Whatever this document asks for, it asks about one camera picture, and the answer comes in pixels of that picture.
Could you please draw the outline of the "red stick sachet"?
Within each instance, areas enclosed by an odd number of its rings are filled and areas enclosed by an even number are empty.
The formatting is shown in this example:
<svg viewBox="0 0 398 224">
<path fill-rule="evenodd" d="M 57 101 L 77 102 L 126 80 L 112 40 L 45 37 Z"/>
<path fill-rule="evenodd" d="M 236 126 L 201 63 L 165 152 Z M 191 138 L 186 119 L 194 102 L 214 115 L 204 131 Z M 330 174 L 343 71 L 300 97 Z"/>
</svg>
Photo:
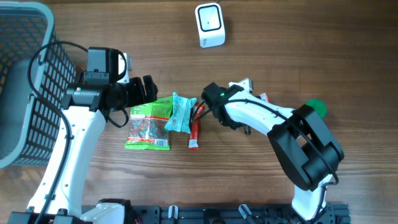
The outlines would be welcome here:
<svg viewBox="0 0 398 224">
<path fill-rule="evenodd" d="M 193 111 L 197 112 L 195 113 L 193 119 L 197 119 L 203 112 L 204 106 L 201 105 L 199 106 L 198 103 L 195 104 Z M 191 124 L 191 133 L 190 133 L 190 137 L 189 137 L 189 141 L 188 141 L 188 149 L 190 151 L 197 151 L 198 150 L 198 135 L 199 135 L 199 122 L 195 121 L 194 123 Z"/>
</svg>

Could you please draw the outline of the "green snack bag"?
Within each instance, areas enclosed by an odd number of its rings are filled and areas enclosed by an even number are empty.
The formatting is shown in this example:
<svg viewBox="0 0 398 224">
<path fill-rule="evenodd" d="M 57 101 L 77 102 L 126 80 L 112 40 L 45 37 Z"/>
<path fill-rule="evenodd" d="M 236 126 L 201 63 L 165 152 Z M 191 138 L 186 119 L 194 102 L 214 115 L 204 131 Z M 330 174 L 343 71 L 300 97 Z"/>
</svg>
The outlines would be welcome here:
<svg viewBox="0 0 398 224">
<path fill-rule="evenodd" d="M 172 114 L 171 96 L 130 110 L 129 134 L 124 148 L 169 151 L 169 131 L 165 125 Z"/>
</svg>

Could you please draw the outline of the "teal wrapper packet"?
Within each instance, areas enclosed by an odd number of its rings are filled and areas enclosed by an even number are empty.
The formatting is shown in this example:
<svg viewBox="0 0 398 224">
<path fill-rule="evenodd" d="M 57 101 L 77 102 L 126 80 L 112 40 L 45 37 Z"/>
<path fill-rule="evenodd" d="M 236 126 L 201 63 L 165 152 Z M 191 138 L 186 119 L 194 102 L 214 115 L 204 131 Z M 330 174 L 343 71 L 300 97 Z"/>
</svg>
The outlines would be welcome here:
<svg viewBox="0 0 398 224">
<path fill-rule="evenodd" d="M 178 96 L 174 92 L 172 95 L 172 115 L 167 121 L 165 129 L 190 134 L 191 112 L 196 102 L 196 98 Z"/>
</svg>

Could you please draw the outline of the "red white tissue pack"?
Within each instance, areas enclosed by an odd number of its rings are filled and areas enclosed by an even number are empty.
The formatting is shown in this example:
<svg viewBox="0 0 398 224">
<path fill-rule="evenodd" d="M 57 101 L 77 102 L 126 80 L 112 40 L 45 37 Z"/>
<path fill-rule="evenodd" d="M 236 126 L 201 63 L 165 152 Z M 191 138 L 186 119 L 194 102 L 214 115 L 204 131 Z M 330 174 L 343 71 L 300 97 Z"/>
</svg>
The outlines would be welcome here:
<svg viewBox="0 0 398 224">
<path fill-rule="evenodd" d="M 268 99 L 268 96 L 265 94 L 265 93 L 261 93 L 260 95 L 259 95 L 259 97 L 260 97 L 260 99 L 262 100 L 262 101 L 265 101 L 265 102 L 269 102 L 269 99 Z"/>
</svg>

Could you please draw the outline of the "green lid jar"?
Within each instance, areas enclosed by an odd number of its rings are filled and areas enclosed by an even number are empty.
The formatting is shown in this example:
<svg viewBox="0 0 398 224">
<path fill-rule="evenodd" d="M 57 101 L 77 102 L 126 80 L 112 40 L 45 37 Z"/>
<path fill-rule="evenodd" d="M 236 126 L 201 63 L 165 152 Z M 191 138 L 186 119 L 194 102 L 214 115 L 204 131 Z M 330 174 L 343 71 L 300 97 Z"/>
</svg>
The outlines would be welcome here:
<svg viewBox="0 0 398 224">
<path fill-rule="evenodd" d="M 306 102 L 306 105 L 312 107 L 318 113 L 321 119 L 323 119 L 327 115 L 328 108 L 322 100 L 311 99 Z"/>
</svg>

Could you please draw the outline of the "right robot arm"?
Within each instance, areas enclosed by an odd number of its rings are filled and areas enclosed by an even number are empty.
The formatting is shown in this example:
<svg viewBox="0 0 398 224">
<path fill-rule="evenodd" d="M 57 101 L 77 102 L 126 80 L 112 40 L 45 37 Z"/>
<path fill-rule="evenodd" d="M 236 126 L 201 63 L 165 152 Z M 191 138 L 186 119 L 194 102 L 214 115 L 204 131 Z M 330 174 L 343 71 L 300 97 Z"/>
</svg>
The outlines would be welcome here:
<svg viewBox="0 0 398 224">
<path fill-rule="evenodd" d="M 295 185 L 292 208 L 302 220 L 316 223 L 326 209 L 327 188 L 340 181 L 336 171 L 345 157 L 316 109 L 308 104 L 298 109 L 273 105 L 252 95 L 242 83 L 227 88 L 210 83 L 201 98 L 223 126 L 249 126 L 267 136 Z"/>
</svg>

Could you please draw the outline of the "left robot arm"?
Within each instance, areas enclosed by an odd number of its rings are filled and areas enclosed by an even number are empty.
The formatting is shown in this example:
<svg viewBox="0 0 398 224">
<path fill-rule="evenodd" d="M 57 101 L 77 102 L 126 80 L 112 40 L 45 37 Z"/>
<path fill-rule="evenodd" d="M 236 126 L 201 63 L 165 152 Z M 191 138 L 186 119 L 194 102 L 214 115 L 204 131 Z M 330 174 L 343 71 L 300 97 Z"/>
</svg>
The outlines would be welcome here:
<svg viewBox="0 0 398 224">
<path fill-rule="evenodd" d="M 83 188 L 95 145 L 112 111 L 125 111 L 157 100 L 158 89 L 150 75 L 120 81 L 127 68 L 120 69 L 124 54 L 104 47 L 90 47 L 83 80 L 67 86 L 56 107 L 43 94 L 33 140 L 44 138 L 42 122 L 49 115 L 60 119 L 58 134 L 43 179 L 26 211 L 12 212 L 9 223 L 137 223 L 139 216 L 129 200 L 104 198 L 96 207 L 82 211 Z"/>
</svg>

